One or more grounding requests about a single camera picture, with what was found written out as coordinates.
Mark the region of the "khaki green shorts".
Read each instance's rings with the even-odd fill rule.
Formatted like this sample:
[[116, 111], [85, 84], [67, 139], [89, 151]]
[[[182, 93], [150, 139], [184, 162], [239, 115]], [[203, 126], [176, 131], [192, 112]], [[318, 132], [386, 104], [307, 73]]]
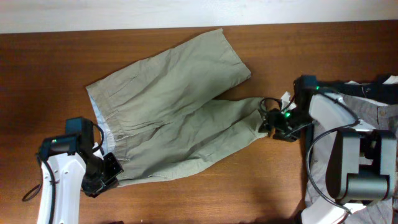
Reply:
[[119, 186], [195, 175], [262, 138], [260, 98], [220, 99], [250, 77], [217, 29], [87, 86]]

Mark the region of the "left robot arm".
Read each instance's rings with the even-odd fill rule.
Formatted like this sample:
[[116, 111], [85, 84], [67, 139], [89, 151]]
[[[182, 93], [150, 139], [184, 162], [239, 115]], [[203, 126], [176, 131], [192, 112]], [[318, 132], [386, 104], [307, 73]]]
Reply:
[[95, 198], [117, 184], [123, 168], [95, 142], [95, 128], [104, 134], [86, 118], [71, 118], [65, 134], [43, 140], [37, 153], [42, 171], [38, 223], [78, 223], [80, 194]]

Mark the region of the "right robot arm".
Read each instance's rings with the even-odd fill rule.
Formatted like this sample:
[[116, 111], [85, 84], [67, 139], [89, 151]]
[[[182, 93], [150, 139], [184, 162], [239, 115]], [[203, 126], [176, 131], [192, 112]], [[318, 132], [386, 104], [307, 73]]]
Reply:
[[306, 207], [295, 223], [396, 222], [396, 76], [358, 83], [303, 75], [277, 104], [260, 102], [259, 132], [304, 140]]

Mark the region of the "grey shorts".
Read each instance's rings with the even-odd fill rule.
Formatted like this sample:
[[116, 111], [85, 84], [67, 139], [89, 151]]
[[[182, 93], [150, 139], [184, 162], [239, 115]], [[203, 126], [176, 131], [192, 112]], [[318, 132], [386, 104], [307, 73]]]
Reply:
[[[388, 105], [358, 96], [342, 96], [345, 104], [363, 121], [377, 129], [390, 130], [397, 134], [397, 105]], [[313, 147], [310, 170], [318, 188], [327, 193], [325, 173], [335, 134], [329, 134]], [[350, 215], [346, 223], [392, 223], [397, 220], [397, 196], [360, 210]]]

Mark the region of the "black garment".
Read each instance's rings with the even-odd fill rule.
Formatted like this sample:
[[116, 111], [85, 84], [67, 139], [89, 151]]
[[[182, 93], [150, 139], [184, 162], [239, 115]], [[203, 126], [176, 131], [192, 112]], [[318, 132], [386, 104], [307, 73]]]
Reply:
[[314, 75], [303, 75], [295, 81], [295, 92], [312, 90], [319, 87], [325, 92], [332, 92], [340, 95], [358, 96], [368, 100], [375, 100], [388, 105], [397, 105], [397, 84], [382, 85], [378, 78], [388, 77], [381, 75], [374, 81], [360, 83], [360, 85], [348, 85], [343, 81], [321, 82]]

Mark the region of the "white cloth piece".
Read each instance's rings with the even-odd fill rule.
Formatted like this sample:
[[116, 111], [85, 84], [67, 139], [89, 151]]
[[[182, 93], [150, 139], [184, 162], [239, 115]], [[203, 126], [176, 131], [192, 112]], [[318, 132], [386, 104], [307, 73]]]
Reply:
[[[397, 84], [398, 77], [395, 75], [389, 75], [388, 77], [381, 77], [377, 79], [382, 85], [395, 85]], [[360, 85], [360, 83], [355, 81], [346, 82], [348, 85]]]

